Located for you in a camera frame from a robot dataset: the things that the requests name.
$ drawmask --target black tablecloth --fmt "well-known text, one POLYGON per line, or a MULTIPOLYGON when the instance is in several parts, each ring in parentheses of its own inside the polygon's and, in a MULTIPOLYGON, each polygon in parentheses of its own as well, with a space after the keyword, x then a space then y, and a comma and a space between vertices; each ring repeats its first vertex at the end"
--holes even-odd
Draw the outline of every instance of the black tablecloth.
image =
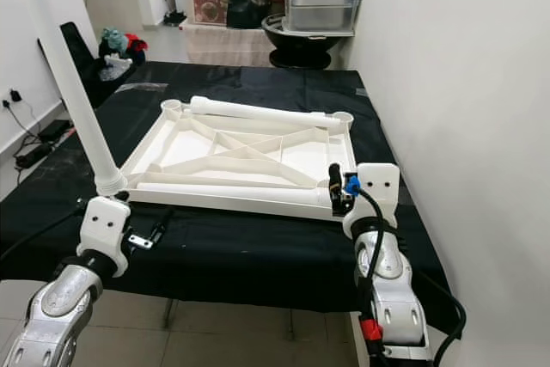
MULTIPOLYGON (((122 165, 160 114, 160 103, 204 95, 292 111, 346 111, 355 117, 351 140, 357 162, 393 162, 380 120, 355 71, 236 68, 149 62, 113 95, 97 117, 122 165)), ((3 202, 2 250, 95 195, 93 174, 77 135, 67 139, 3 202)), ((132 204, 131 225, 147 234, 164 205, 132 204)), ((430 239, 413 205, 399 205, 400 234, 413 270, 447 285, 430 239)), ((315 311, 357 308, 353 246, 339 223, 178 207, 159 247, 137 252, 125 276, 106 288, 180 300, 247 303, 315 311)), ((73 255, 74 218, 18 251, 2 278, 48 280, 73 255)), ((429 323, 448 332, 456 322, 449 301, 423 283, 413 287, 429 323)))

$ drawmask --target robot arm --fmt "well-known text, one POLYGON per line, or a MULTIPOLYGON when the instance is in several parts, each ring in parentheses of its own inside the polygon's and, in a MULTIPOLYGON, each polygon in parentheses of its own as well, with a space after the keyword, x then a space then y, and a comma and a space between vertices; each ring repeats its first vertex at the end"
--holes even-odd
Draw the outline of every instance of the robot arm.
MULTIPOLYGON (((342 193, 339 168, 331 167, 329 183, 333 211, 343 216, 345 234, 355 243, 357 286, 363 292, 361 326, 372 366, 431 366, 425 315, 411 288, 412 271, 399 251, 394 217, 399 169, 392 164, 360 164, 342 193), (379 205, 377 214, 358 197, 364 187, 379 205), (383 237, 370 280, 370 264, 383 218, 383 237)), ((69 366, 76 339, 87 325, 92 304, 102 293, 102 281, 121 276, 128 267, 122 246, 151 249, 164 231, 157 225, 149 239, 130 235, 127 193, 89 201, 81 227, 77 257, 59 277, 32 298, 23 331, 12 345, 4 367, 69 366)))
POLYGON ((411 287, 411 265, 395 236, 399 169, 393 164, 359 164, 357 174, 345 175, 345 191, 350 195, 341 192, 339 168, 331 166, 329 174, 333 209, 344 216, 344 233, 355 244, 357 287, 363 306, 360 323, 370 365, 431 366, 424 310, 411 287), (376 200, 381 217, 367 199, 358 196, 361 187, 376 200), (370 279, 380 218, 383 237, 370 279))
POLYGON ((126 240, 131 248, 150 249, 164 232, 162 224, 155 227, 149 239, 130 235, 126 200, 127 193, 120 193, 116 198, 95 197, 89 201, 77 257, 71 258, 57 279, 31 299, 24 328, 11 346, 4 367, 71 364, 76 339, 88 324, 92 304, 103 291, 102 282, 121 276, 128 267, 121 249, 126 240))

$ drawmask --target cylindrical white roller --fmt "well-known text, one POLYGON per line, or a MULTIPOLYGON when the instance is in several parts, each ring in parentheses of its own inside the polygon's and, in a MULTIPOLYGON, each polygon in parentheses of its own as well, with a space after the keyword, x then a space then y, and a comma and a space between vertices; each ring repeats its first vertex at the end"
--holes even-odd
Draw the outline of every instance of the cylindrical white roller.
POLYGON ((340 119, 330 118, 324 113, 304 113, 281 111, 269 107, 253 107, 239 103, 213 101, 204 96, 194 96, 189 102, 191 111, 196 114, 234 116, 236 118, 273 120, 291 124, 334 128, 340 126, 340 119))
POLYGON ((142 182, 137 189, 161 193, 189 193, 193 195, 211 195, 225 198, 260 199, 313 206, 330 206, 330 197, 326 188, 289 189, 262 187, 226 187, 223 185, 190 185, 142 182))
POLYGON ((53 19, 50 2, 49 0, 28 0, 27 6, 59 91, 94 170, 97 192, 100 195, 114 195, 126 187, 126 178, 114 164, 69 49, 58 24, 53 19))
POLYGON ((181 116, 181 102, 177 99, 168 99, 161 102, 161 109, 166 114, 167 119, 176 121, 181 116))

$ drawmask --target table leg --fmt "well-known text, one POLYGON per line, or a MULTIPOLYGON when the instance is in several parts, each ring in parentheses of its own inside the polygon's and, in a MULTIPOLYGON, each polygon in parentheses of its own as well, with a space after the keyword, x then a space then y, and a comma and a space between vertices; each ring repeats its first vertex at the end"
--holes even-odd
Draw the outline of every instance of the table leg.
POLYGON ((166 301, 166 307, 164 307, 164 315, 162 316, 162 320, 163 320, 162 326, 167 330, 170 328, 170 314, 172 313, 173 305, 174 305, 174 299, 169 298, 166 301))
POLYGON ((286 330, 286 339, 288 341, 294 341, 296 335, 294 334, 294 315, 292 314, 292 309, 289 309, 288 312, 288 326, 286 330))

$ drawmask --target white tray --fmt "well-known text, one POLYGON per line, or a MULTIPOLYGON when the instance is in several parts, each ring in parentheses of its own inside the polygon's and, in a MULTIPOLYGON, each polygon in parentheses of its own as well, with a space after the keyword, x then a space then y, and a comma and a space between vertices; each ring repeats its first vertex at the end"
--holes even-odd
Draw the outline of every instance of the white tray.
POLYGON ((339 221, 328 166, 356 170, 349 128, 194 114, 170 100, 122 167, 132 201, 339 221))

